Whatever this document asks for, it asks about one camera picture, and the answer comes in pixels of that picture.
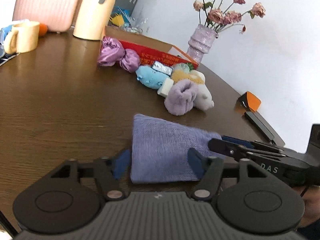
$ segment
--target brown table surface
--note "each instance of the brown table surface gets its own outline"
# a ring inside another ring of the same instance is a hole
[[[248,140],[262,140],[235,109],[239,94],[201,65],[215,106],[174,116],[164,98],[119,66],[98,68],[99,42],[51,33],[0,67],[0,209],[13,223],[16,196],[66,159],[90,162],[129,147],[141,113]],[[153,185],[124,186],[150,189]],[[155,186],[183,189],[184,183]]]

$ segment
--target pink suitcase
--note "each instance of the pink suitcase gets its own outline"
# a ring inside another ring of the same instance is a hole
[[[48,26],[51,32],[65,32],[72,24],[78,0],[16,0],[12,20],[29,19]]]

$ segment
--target open box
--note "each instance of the open box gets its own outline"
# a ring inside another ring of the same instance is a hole
[[[106,26],[102,37],[116,38],[125,49],[133,49],[140,56],[141,65],[153,65],[159,61],[167,66],[186,63],[198,68],[198,63],[174,45],[158,41],[141,34],[129,33],[119,28]]]

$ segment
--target mug handle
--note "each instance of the mug handle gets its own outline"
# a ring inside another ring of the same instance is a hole
[[[17,35],[18,30],[12,30],[6,36],[3,47],[7,54],[14,54],[17,52]]]

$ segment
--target white eraser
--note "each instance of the white eraser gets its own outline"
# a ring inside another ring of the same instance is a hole
[[[190,75],[197,75],[198,77],[200,77],[203,80],[203,82],[205,82],[204,74],[202,74],[201,72],[199,72],[195,69],[190,71]]]
[[[173,80],[171,78],[166,78],[162,86],[158,89],[158,95],[166,98],[172,86]]]

